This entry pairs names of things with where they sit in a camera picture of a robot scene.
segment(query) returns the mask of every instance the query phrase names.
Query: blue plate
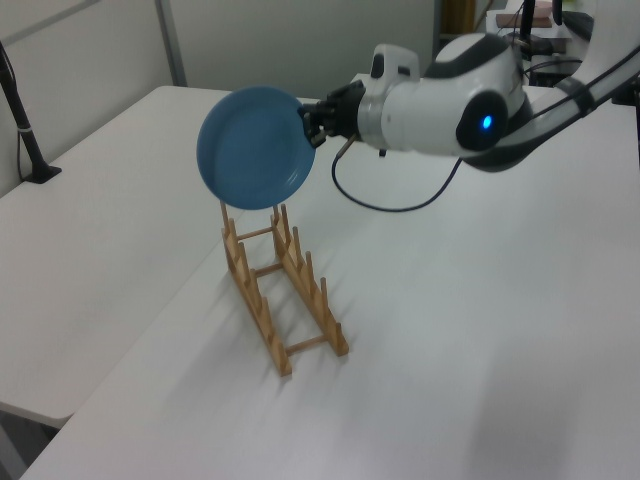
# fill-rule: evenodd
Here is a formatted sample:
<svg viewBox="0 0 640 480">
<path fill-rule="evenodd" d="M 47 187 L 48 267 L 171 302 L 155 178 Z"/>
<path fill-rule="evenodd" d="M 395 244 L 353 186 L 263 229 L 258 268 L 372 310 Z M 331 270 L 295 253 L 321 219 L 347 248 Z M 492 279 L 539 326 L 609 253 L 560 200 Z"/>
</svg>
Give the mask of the blue plate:
<svg viewBox="0 0 640 480">
<path fill-rule="evenodd" d="M 273 87 L 230 93 L 207 115 L 198 135 L 200 175 L 223 202 L 268 208 L 304 182 L 315 150 L 298 115 L 301 103 Z"/>
</svg>

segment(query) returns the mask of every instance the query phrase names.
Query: white table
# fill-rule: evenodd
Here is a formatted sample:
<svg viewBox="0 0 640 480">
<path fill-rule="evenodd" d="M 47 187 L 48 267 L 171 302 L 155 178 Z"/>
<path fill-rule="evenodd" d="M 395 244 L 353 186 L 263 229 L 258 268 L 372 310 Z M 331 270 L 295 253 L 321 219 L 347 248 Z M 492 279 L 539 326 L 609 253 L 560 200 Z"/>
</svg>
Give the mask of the white table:
<svg viewBox="0 0 640 480">
<path fill-rule="evenodd" d="M 0 199 L 0 410 L 63 425 L 218 242 L 195 147 L 224 94 L 159 88 Z"/>
<path fill-rule="evenodd" d="M 633 109 L 605 104 L 507 172 L 462 166 L 413 214 L 337 194 L 338 147 L 321 147 L 288 206 L 349 355 L 317 347 L 281 379 L 230 277 L 219 281 L 218 245 L 25 480 L 635 478 Z M 356 145 L 339 175 L 398 206 L 451 166 Z M 239 231 L 267 213 L 243 214 Z M 251 245 L 269 259 L 268 238 Z M 265 280 L 286 343 L 306 337 L 287 282 Z"/>
</svg>

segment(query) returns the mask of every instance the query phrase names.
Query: white wall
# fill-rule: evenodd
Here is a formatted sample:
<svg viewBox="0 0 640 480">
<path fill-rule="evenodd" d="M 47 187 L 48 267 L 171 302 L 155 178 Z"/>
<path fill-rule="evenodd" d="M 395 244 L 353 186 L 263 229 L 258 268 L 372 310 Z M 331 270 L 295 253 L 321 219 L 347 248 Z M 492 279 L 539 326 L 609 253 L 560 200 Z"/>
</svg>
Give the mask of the white wall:
<svg viewBox="0 0 640 480">
<path fill-rule="evenodd" d="M 371 68 L 373 49 L 433 51 L 439 0 L 171 0 L 190 87 L 269 84 L 311 98 Z"/>
<path fill-rule="evenodd" d="M 171 84 L 152 0 L 101 0 L 6 50 L 47 161 Z M 0 95 L 0 196 L 18 184 L 15 155 L 16 125 Z"/>
</svg>

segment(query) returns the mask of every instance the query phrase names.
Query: black cable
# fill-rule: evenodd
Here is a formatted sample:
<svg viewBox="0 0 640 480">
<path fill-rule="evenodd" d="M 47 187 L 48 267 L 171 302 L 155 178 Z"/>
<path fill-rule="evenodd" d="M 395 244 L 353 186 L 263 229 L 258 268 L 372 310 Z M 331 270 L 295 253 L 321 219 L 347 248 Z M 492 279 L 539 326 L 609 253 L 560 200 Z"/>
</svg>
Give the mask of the black cable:
<svg viewBox="0 0 640 480">
<path fill-rule="evenodd" d="M 561 65 L 563 63 L 582 63 L 582 60 L 579 60 L 577 58 L 565 58 L 565 59 L 558 59 L 558 60 L 550 60 L 548 62 L 542 62 L 542 63 L 538 63 L 536 65 L 533 65 L 532 67 L 527 68 L 524 72 L 522 72 L 523 74 L 527 74 L 530 72 L 534 72 L 540 68 L 545 68 L 545 67 L 552 67 L 553 65 Z"/>
<path fill-rule="evenodd" d="M 614 64 L 611 68 L 609 68 L 608 70 L 606 70 L 605 72 L 601 73 L 600 75 L 598 75 L 596 78 L 594 78 L 593 80 L 591 80 L 589 83 L 587 83 L 585 85 L 586 88 L 591 88 L 593 87 L 596 83 L 600 82 L 603 78 L 611 75 L 613 72 L 615 72 L 618 68 L 620 68 L 622 65 L 624 65 L 625 63 L 627 63 L 629 60 L 631 60 L 633 57 L 635 57 L 636 55 L 638 55 L 638 53 L 640 53 L 640 45 L 637 46 L 636 48 L 634 48 L 631 53 L 629 53 L 627 56 L 625 56 L 622 60 L 620 60 L 618 63 Z M 535 113 L 530 120 L 533 120 L 535 118 L 538 118 L 542 115 L 544 115 L 545 113 L 548 113 L 549 111 L 553 110 L 556 107 L 559 107 L 560 105 L 567 103 L 571 100 L 575 100 L 577 98 L 577 93 L 573 94 L 573 95 L 569 95 L 564 97 L 562 100 L 558 100 L 556 103 L 554 103 L 553 105 L 548 106 L 547 108 L 544 108 L 542 110 L 540 110 L 538 113 Z"/>
<path fill-rule="evenodd" d="M 340 185 L 340 182 L 338 182 L 338 178 L 336 176 L 336 167 L 338 166 L 338 161 L 340 160 L 340 158 L 342 158 L 340 155 L 336 155 L 336 158 L 333 159 L 333 164 L 331 165 L 331 178 L 333 179 L 333 184 L 336 186 L 336 188 L 340 191 L 340 193 L 342 193 L 342 195 L 344 195 L 345 197 L 347 197 L 349 200 L 351 200 L 354 203 L 357 203 L 358 205 L 360 205 L 361 207 L 365 207 L 368 208 L 370 210 L 376 210 L 378 212 L 387 212 L 387 213 L 404 213 L 404 212 L 411 212 L 414 210 L 418 210 L 420 208 L 424 208 L 427 205 L 433 203 L 436 201 L 436 199 L 442 195 L 442 193 L 446 190 L 446 188 L 449 186 L 449 183 L 451 183 L 451 180 L 453 180 L 453 177 L 455 176 L 456 172 L 458 171 L 458 167 L 460 166 L 460 164 L 462 163 L 462 159 L 459 158 L 456 161 L 456 164 L 453 166 L 453 169 L 451 170 L 451 173 L 449 174 L 449 177 L 447 177 L 447 179 L 445 180 L 444 184 L 442 185 L 442 187 L 440 187 L 440 190 L 438 190 L 436 192 L 436 194 L 431 197 L 429 200 L 427 200 L 426 202 L 423 202 L 419 205 L 414 205 L 412 207 L 404 207 L 404 208 L 385 208 L 385 207 L 378 207 L 376 205 L 371 205 L 370 203 L 366 203 L 363 202 L 362 200 L 358 200 L 357 198 L 355 198 L 354 196 L 352 196 L 351 194 L 347 193 L 347 191 L 342 188 L 342 185 Z"/>
<path fill-rule="evenodd" d="M 20 166 L 20 132 L 18 132 L 18 155 L 16 163 L 18 164 L 18 177 L 20 178 L 20 182 L 24 182 L 24 177 L 22 176 L 22 167 Z"/>
<path fill-rule="evenodd" d="M 513 21 L 513 31 L 511 32 L 511 48 L 513 48 L 513 46 L 516 43 L 516 26 L 518 25 L 518 17 L 520 16 L 520 12 L 522 12 L 523 8 L 524 8 L 524 2 L 522 2 L 522 5 L 520 5 L 520 8 L 516 12 L 516 14 L 513 17 L 511 17 L 512 19 L 515 17 L 515 20 Z"/>
<path fill-rule="evenodd" d="M 514 14 L 513 14 L 513 16 L 509 19 L 509 22 L 511 22 L 512 20 L 514 20 L 514 19 L 515 19 L 515 21 L 513 22 L 513 28 L 514 28 L 513 33 L 515 33 L 515 26 L 516 26 L 516 24 L 518 23 L 517 16 L 518 16 L 518 14 L 522 11 L 522 9 L 523 9 L 523 8 L 524 8 L 524 2 L 522 2 L 522 5 L 520 5 L 520 8 L 518 9 L 518 11 L 517 11 L 516 13 L 514 13 Z M 498 31 L 496 32 L 496 35 L 500 35 L 500 32 L 501 32 L 502 30 L 504 30 L 505 28 L 506 28 L 506 27 L 500 27 L 500 30 L 498 30 Z"/>
<path fill-rule="evenodd" d="M 4 45 L 2 45 L 2 42 L 0 42 L 0 55 L 2 55 L 2 58 L 4 58 L 4 61 L 6 62 L 7 66 L 9 67 L 9 72 L 11 73 L 11 80 L 13 81 L 13 84 L 16 84 L 16 73 L 13 71 L 13 65 L 11 65 L 11 60 L 9 60 L 9 55 L 7 55 L 7 52 L 4 49 Z"/>
</svg>

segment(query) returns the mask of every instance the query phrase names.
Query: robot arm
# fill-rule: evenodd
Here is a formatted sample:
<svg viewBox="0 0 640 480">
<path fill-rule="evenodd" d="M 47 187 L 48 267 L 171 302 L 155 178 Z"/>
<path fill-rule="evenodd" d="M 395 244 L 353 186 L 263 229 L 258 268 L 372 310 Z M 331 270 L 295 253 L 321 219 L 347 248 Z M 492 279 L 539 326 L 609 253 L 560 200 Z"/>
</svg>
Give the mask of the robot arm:
<svg viewBox="0 0 640 480">
<path fill-rule="evenodd" d="M 381 45 L 364 82 L 304 106 L 305 134 L 314 147 L 326 136 L 355 136 L 378 149 L 459 156 L 487 171 L 510 168 L 640 73 L 636 1 L 599 1 L 581 67 L 531 104 L 519 60 L 497 36 L 454 40 L 424 78 L 415 53 Z"/>
</svg>

